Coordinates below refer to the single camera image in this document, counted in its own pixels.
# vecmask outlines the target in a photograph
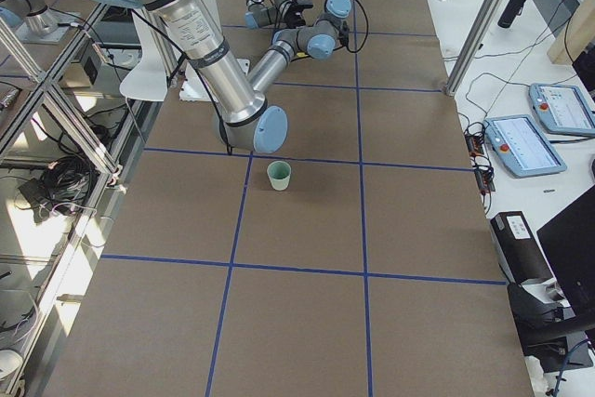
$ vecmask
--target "brown table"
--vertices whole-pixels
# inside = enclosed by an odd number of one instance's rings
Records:
[[[218,8],[255,63],[243,1]],[[166,101],[46,397],[533,395],[426,0],[362,2],[361,53],[268,92],[273,157]]]

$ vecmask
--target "light blue tablet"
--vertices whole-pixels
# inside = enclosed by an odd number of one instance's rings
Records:
[[[515,177],[544,176],[566,170],[566,163],[529,115],[487,118],[485,136]]]
[[[552,134],[595,137],[595,119],[577,86],[533,84],[529,88],[541,124]]]

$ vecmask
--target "white round object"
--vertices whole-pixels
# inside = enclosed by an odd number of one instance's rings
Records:
[[[0,351],[0,380],[8,377],[22,366],[22,357],[14,351]]]

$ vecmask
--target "white cup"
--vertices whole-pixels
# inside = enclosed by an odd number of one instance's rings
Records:
[[[289,186],[291,166],[287,162],[277,160],[267,167],[267,175],[272,188],[276,191],[283,191]]]

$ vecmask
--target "blue cable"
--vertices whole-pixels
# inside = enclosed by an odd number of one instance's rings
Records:
[[[580,348],[583,344],[587,344],[588,339],[583,339],[580,343],[576,343],[576,345],[568,351],[568,353],[564,356],[564,360],[562,361],[562,367],[560,368],[560,374],[556,377],[556,386],[554,387],[554,392],[551,394],[551,397],[558,397],[558,391],[560,390],[560,383],[562,382],[562,374],[564,373],[564,369],[570,363],[570,357],[572,357],[573,353]]]

